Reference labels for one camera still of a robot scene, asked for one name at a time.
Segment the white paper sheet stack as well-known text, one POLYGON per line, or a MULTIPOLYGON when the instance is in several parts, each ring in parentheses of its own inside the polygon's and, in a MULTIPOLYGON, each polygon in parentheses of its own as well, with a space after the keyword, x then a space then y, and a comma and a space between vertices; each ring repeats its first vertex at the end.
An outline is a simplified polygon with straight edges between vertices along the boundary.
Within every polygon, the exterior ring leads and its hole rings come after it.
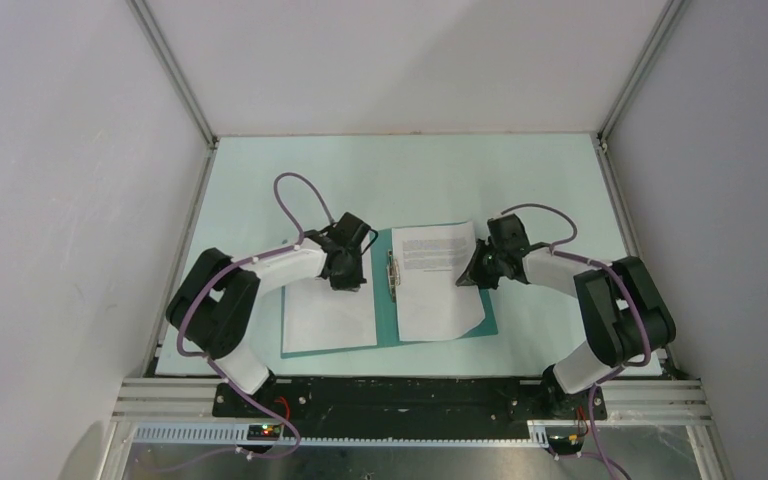
POLYGON ((475 286, 457 286, 476 248, 472 222, 392 231, 399 339, 403 342, 455 340, 485 319, 475 286))

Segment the metal folder clip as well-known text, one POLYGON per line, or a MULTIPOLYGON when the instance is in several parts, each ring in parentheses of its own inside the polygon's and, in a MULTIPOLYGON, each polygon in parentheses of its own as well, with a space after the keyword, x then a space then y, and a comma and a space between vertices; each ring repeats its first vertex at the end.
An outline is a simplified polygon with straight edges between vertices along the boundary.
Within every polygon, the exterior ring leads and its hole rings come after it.
POLYGON ((387 251, 387 285, 393 303, 397 302, 397 289, 401 284, 400 267, 393 250, 387 251))

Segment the printed white paper sheet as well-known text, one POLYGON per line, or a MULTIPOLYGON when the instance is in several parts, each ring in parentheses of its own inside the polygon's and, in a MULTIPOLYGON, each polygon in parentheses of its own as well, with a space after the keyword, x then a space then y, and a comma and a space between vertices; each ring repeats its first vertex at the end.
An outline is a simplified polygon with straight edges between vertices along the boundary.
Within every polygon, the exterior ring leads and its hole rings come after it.
POLYGON ((319 355, 378 344, 374 292, 337 291, 323 279, 294 282, 282 291, 283 357, 319 355))

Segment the teal plastic folder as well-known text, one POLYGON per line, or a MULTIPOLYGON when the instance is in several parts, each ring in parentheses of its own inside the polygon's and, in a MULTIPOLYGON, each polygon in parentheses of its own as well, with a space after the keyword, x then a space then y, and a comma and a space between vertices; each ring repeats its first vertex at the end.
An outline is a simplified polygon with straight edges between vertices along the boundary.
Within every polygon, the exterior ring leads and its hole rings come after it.
MULTIPOLYGON (((396 303, 391 301, 388 285, 387 285, 387 251, 393 250, 392 247, 392 231, 396 228, 385 229, 379 233, 379 237, 373 246, 369 249, 363 258, 364 263, 364 275, 367 279, 366 284, 370 284, 373 287, 374 292, 374 305, 376 313, 376 332, 378 338, 378 344, 374 347, 366 347, 351 350, 338 350, 322 354, 330 354, 336 352, 364 350, 364 349, 381 349, 392 348, 396 346, 427 343, 427 342, 403 342, 399 339, 398 333, 398 321, 397 321, 397 309, 396 303)), ((484 305, 484 311, 486 317, 484 321, 471 330, 463 337, 455 340, 487 337, 497 334, 498 327, 493 310, 492 301, 490 295, 485 290, 480 290, 479 293, 484 305)))

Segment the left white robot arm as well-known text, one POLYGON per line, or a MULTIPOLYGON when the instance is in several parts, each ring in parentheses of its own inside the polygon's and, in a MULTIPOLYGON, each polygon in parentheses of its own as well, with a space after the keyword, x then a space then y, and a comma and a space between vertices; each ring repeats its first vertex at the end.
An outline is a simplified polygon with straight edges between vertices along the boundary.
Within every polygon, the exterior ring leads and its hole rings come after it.
POLYGON ((252 416, 276 403, 274 376, 245 340, 259 298, 303 280, 333 291, 357 292, 367 283, 363 258, 379 233, 352 213, 281 246, 235 261, 217 248, 203 251, 172 295, 165 320, 178 331, 179 354, 203 357, 234 384, 237 402, 252 416))

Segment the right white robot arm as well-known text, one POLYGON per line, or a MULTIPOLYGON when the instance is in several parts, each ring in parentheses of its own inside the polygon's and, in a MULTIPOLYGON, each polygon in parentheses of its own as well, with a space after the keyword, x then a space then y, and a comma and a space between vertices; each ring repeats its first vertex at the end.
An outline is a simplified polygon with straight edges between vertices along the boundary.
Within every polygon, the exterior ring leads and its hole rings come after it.
POLYGON ((591 390, 676 338, 676 326, 644 262, 627 256, 611 262, 532 242, 520 218, 509 213, 488 221, 489 236, 458 277, 459 287, 495 289, 501 279, 546 287, 575 299, 585 340, 547 367, 530 398, 542 413, 566 418, 591 390))

